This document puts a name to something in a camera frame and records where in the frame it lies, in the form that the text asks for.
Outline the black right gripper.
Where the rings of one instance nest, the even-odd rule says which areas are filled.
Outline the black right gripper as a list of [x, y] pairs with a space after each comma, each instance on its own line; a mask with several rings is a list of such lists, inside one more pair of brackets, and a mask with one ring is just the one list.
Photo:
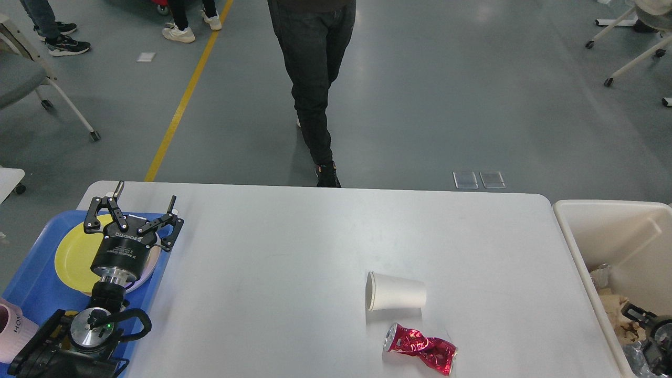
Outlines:
[[624, 304], [621, 314], [645, 328], [643, 352], [649, 369], [655, 375], [671, 374], [671, 318], [657, 316], [632, 303]]

